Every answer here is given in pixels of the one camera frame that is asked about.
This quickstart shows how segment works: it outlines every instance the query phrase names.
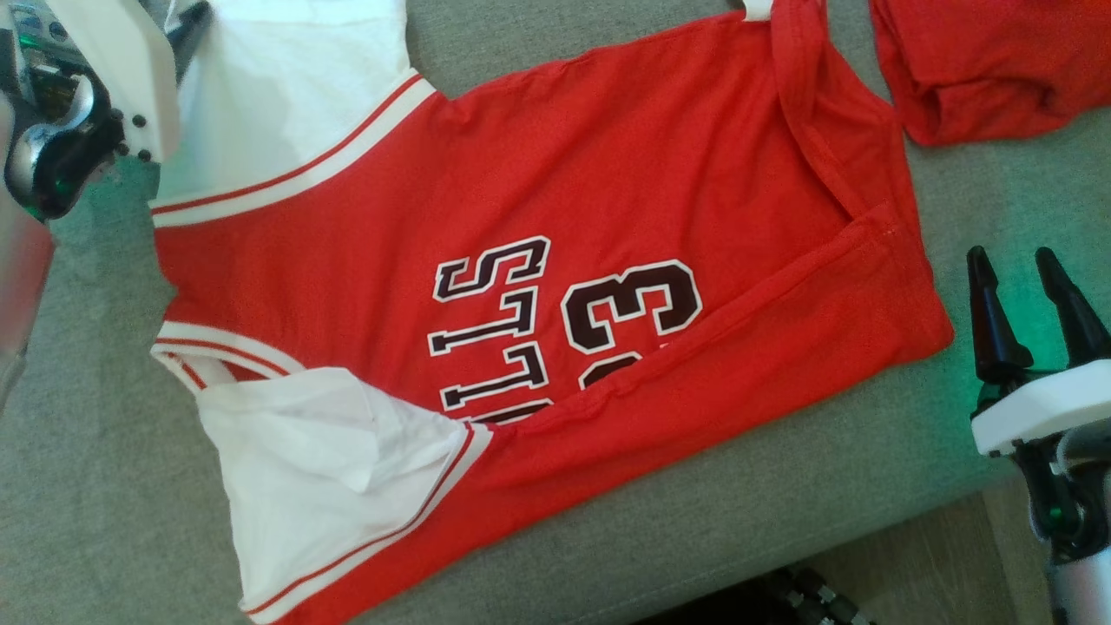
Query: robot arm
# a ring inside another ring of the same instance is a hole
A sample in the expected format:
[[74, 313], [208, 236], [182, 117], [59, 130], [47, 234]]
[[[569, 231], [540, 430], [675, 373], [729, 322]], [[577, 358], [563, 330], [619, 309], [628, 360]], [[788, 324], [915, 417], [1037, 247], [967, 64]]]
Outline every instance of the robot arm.
[[178, 147], [178, 83], [211, 21], [207, 2], [163, 34], [137, 0], [0, 0], [0, 409], [53, 255], [46, 225], [117, 154]]
[[1057, 623], [1111, 624], [1111, 334], [1048, 248], [1035, 254], [1069, 353], [1064, 371], [1035, 371], [1014, 337], [983, 248], [969, 251], [977, 377], [972, 434], [981, 454], [1008, 456], [1030, 492], [1030, 521], [1049, 544]]

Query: white trim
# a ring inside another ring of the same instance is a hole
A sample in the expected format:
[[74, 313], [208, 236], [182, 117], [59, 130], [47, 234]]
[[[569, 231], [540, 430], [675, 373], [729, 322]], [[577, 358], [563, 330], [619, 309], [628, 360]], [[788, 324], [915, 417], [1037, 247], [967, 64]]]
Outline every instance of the white trim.
[[[356, 567], [363, 564], [390, 545], [401, 541], [424, 523], [424, 520], [432, 514], [432, 511], [440, 505], [440, 502], [442, 502], [448, 493], [454, 488], [457, 484], [459, 484], [459, 481], [462, 480], [467, 471], [470, 470], [474, 462], [479, 460], [479, 456], [482, 455], [482, 452], [486, 451], [486, 448], [490, 445], [491, 438], [493, 438], [493, 433], [481, 424], [468, 424], [467, 427], [474, 432], [474, 436], [471, 440], [470, 445], [463, 450], [462, 456], [460, 456], [459, 462], [456, 463], [456, 466], [444, 478], [443, 483], [440, 484], [440, 488], [422, 507], [421, 513], [407, 524], [408, 527], [406, 527], [403, 532], [399, 532], [384, 541], [378, 541], [367, 545], [324, 573], [321, 573], [310, 579], [306, 579], [262, 612], [259, 612], [258, 614], [250, 614], [248, 617], [259, 625], [268, 625], [277, 622], [279, 618], [286, 616], [290, 611], [300, 605], [301, 602], [338, 582], [341, 577], [354, 571]], [[240, 606], [240, 608], [242, 608], [243, 612], [250, 612], [252, 609], [244, 606]]]
[[771, 20], [772, 0], [744, 0], [744, 21], [765, 22]]
[[153, 356], [156, 361], [161, 363], [163, 367], [173, 374], [173, 377], [178, 379], [178, 381], [183, 384], [190, 393], [198, 395], [202, 391], [201, 387], [197, 386], [197, 383], [193, 382], [192, 376], [187, 374], [186, 370], [181, 366], [182, 363], [180, 356], [168, 352], [151, 352], [151, 356]]
[[[393, 97], [394, 93], [397, 93], [398, 89], [400, 89], [401, 85], [404, 84], [406, 81], [408, 81], [409, 79], [411, 79], [413, 75], [417, 75], [417, 73], [418, 73], [417, 70], [412, 69], [412, 68], [410, 68], [409, 70], [407, 70], [406, 72], [403, 72], [400, 75], [400, 78], [396, 79], [393, 81], [393, 83], [387, 89], [387, 95], [384, 98], [382, 98], [382, 102], [384, 102], [386, 100], [388, 100], [391, 97]], [[374, 104], [373, 110], [377, 110], [377, 108], [378, 108], [379, 104], [381, 104], [381, 102], [379, 102], [378, 104]], [[366, 122], [367, 122], [366, 118], [360, 119], [359, 122], [356, 123], [353, 128], [351, 128], [350, 132], [347, 132], [346, 134], [343, 134], [343, 138], [340, 140], [340, 142], [343, 142], [343, 141], [350, 139], [351, 135], [356, 132], [356, 130], [358, 130], [358, 128], [361, 127]], [[312, 161], [319, 159], [321, 155], [328, 153], [328, 151], [331, 150], [331, 149], [333, 149], [333, 148], [334, 148], [334, 145], [328, 145], [327, 149], [322, 150], [319, 154], [317, 154], [312, 159], [309, 159], [307, 162], [312, 162]], [[218, 196], [218, 195], [223, 195], [226, 193], [233, 193], [233, 192], [239, 191], [239, 190], [241, 190], [243, 188], [247, 188], [247, 187], [252, 187], [252, 185], [256, 185], [256, 184], [267, 184], [268, 181], [269, 180], [260, 180], [260, 181], [254, 182], [252, 184], [247, 184], [246, 187], [244, 185], [232, 185], [232, 187], [226, 187], [226, 188], [211, 188], [211, 189], [204, 189], [203, 191], [192, 191], [192, 192], [188, 192], [188, 193], [179, 193], [179, 194], [176, 194], [176, 195], [168, 195], [168, 196], [156, 196], [150, 202], [148, 202], [148, 204], [149, 204], [149, 208], [151, 210], [158, 210], [160, 208], [172, 206], [172, 205], [177, 205], [177, 204], [181, 204], [181, 203], [193, 203], [193, 202], [203, 201], [203, 200], [209, 199], [209, 198], [213, 198], [213, 196]]]
[[[398, 87], [400, 88], [401, 84], [414, 75], [417, 75], [417, 70], [410, 69], [398, 81]], [[390, 97], [393, 97], [394, 93], [396, 90], [391, 90]], [[154, 222], [154, 226], [168, 228], [174, 225], [189, 225], [222, 216], [230, 216], [232, 214], [239, 214], [241, 212], [248, 212], [264, 205], [270, 205], [307, 191], [354, 164], [356, 161], [370, 151], [371, 148], [382, 140], [383, 137], [389, 134], [391, 130], [397, 128], [398, 124], [400, 124], [413, 110], [417, 109], [417, 107], [419, 107], [433, 93], [436, 93], [436, 89], [427, 80], [421, 78], [410, 84], [401, 94], [390, 102], [386, 110], [383, 110], [381, 114], [379, 114], [379, 117], [367, 128], [362, 129], [348, 144], [343, 145], [343, 148], [338, 152], [331, 154], [322, 162], [317, 163], [308, 171], [294, 175], [289, 180], [283, 180], [277, 184], [263, 187], [244, 195], [154, 214], [151, 216]], [[150, 205], [151, 209], [158, 209], [191, 201], [199, 201], [203, 200], [206, 196], [219, 194], [222, 193], [206, 192], [198, 196], [179, 196], [168, 200], [163, 199], [158, 202], [151, 202]]]
[[[178, 340], [178, 341], [196, 341], [206, 344], [211, 344], [212, 347], [192, 346], [192, 345], [159, 345], [157, 342], [159, 340]], [[159, 352], [172, 352], [177, 354], [196, 354], [198, 356], [207, 356], [219, 359], [221, 361], [227, 361], [229, 363], [234, 363], [241, 367], [246, 367], [259, 375], [263, 375], [271, 379], [282, 377], [280, 372], [276, 372], [269, 367], [263, 367], [262, 365], [254, 363], [253, 361], [244, 360], [234, 354], [226, 353], [220, 351], [220, 347], [227, 347], [244, 354], [250, 354], [256, 359], [259, 359], [263, 363], [270, 363], [281, 370], [284, 370], [288, 374], [297, 374], [304, 371], [304, 365], [299, 363], [292, 356], [270, 347], [269, 345], [254, 341], [253, 339], [248, 339], [236, 333], [229, 333], [227, 331], [220, 331], [217, 329], [210, 329], [208, 326], [199, 326], [194, 324], [183, 324], [180, 322], [164, 322], [162, 324], [162, 330], [158, 333], [158, 339], [154, 340], [154, 350]]]
[[187, 366], [204, 383], [206, 387], [236, 382], [236, 377], [231, 375], [228, 367], [224, 367], [223, 363], [219, 360], [182, 355], [172, 350], [161, 350], [161, 347], [169, 346], [156, 346], [156, 349], [151, 350], [151, 356], [181, 381], [186, 385], [186, 389], [191, 391], [193, 395], [204, 390], [198, 386], [197, 382], [193, 381], [193, 376], [190, 376], [186, 372]]
[[[166, 353], [166, 354], [177, 355], [182, 361], [187, 361], [188, 360], [187, 364], [189, 364], [189, 366], [192, 367], [194, 372], [197, 372], [197, 369], [193, 367], [193, 363], [197, 363], [197, 362], [207, 362], [207, 363], [220, 363], [220, 362], [223, 362], [223, 363], [231, 363], [232, 365], [239, 365], [240, 367], [242, 367], [242, 369], [244, 369], [244, 370], [247, 370], [249, 372], [254, 372], [256, 374], [259, 374], [260, 376], [262, 376], [264, 379], [268, 379], [268, 380], [277, 380], [277, 379], [280, 379], [280, 377], [284, 377], [284, 375], [281, 372], [277, 371], [277, 370], [267, 367], [267, 366], [261, 365], [259, 363], [256, 363], [254, 361], [251, 361], [249, 359], [243, 359], [242, 356], [239, 356], [237, 354], [233, 354], [231, 352], [227, 352], [227, 351], [223, 351], [223, 350], [218, 350], [216, 347], [200, 347], [200, 346], [197, 346], [197, 345], [171, 345], [171, 344], [157, 344], [156, 343], [154, 346], [151, 347], [150, 351], [151, 351], [151, 354], [154, 354], [156, 356], [159, 353]], [[204, 384], [209, 384], [208, 379], [206, 379], [204, 376], [201, 376], [201, 380], [204, 381]]]

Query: floor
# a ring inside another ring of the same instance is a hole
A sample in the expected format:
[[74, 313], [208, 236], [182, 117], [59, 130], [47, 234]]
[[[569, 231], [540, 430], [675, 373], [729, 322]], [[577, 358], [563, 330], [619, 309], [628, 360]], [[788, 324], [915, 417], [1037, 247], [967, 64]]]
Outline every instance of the floor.
[[805, 563], [879, 625], [1051, 625], [1019, 478]]

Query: basketball jersey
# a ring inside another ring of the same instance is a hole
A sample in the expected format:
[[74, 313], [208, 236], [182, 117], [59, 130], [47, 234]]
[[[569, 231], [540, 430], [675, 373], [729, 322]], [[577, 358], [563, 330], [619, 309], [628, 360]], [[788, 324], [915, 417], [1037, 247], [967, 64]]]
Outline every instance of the basketball jersey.
[[198, 394], [256, 623], [346, 622], [952, 339], [899, 128], [817, 0], [457, 99], [400, 0], [214, 4], [153, 354]]

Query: gray fabric surface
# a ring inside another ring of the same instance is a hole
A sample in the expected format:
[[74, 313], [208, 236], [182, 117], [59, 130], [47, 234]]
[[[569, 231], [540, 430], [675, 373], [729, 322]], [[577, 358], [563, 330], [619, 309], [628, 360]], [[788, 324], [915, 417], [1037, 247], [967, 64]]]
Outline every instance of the gray fabric surface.
[[[458, 94], [722, 10], [723, 0], [413, 0], [410, 41], [414, 64]], [[885, 94], [867, 0], [831, 0], [830, 22]], [[975, 454], [968, 426], [964, 252], [988, 246], [1020, 337], [1039, 364], [1062, 364], [1033, 250], [1054, 246], [1111, 320], [1109, 137], [1101, 111], [1033, 141], [911, 148], [953, 349], [474, 553], [359, 622], [624, 623], [1008, 471]], [[2, 624], [246, 622], [216, 453], [191, 397], [148, 356], [172, 294], [142, 203], [154, 180], [127, 162], [54, 229], [30, 367], [0, 419]]]

